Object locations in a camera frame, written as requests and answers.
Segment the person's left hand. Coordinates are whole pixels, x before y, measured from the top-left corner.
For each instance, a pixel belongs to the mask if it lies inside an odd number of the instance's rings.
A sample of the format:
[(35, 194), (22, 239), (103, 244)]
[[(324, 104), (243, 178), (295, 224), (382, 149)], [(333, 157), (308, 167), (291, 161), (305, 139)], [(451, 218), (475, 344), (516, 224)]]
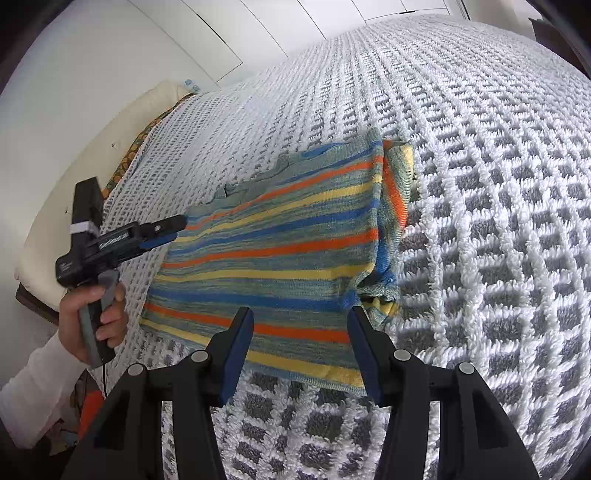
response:
[[(67, 293), (60, 302), (58, 337), (64, 348), (77, 360), (89, 365), (88, 352), (80, 330), (79, 310), (99, 301), (105, 289), (99, 285), (81, 286)], [(105, 309), (100, 318), (100, 327), (95, 337), (105, 341), (110, 348), (120, 345), (127, 331), (128, 315), (126, 289), (122, 282), (116, 285), (113, 303)]]

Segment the white sleeved left forearm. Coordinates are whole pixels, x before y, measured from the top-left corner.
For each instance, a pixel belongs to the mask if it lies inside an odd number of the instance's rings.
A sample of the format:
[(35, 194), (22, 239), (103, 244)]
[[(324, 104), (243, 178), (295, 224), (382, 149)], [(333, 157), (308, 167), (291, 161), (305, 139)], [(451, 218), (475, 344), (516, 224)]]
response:
[(1, 421), (14, 445), (31, 449), (60, 417), (85, 364), (55, 333), (1, 389)]

